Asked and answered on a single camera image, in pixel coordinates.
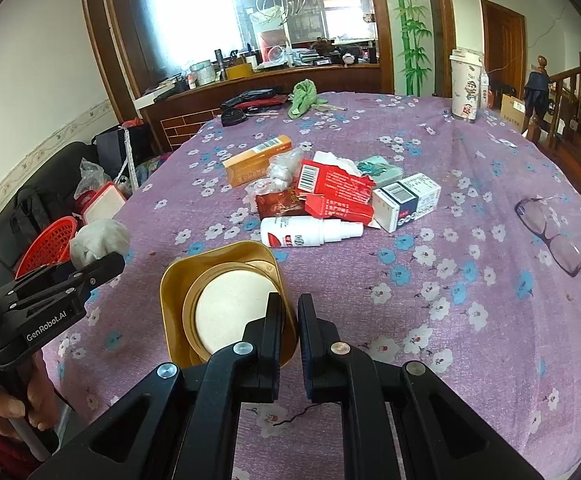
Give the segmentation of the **left hand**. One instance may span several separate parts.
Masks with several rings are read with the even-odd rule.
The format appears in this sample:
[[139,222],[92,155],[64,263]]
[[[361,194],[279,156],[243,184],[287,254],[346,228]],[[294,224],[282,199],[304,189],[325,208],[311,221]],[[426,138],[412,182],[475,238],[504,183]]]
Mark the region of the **left hand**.
[[28,382],[28,403],[11,396],[0,388],[0,435],[19,440],[18,434],[10,423],[11,419],[28,418],[33,427],[41,431],[51,429],[58,420],[58,407],[53,383],[41,352],[32,358],[31,376]]

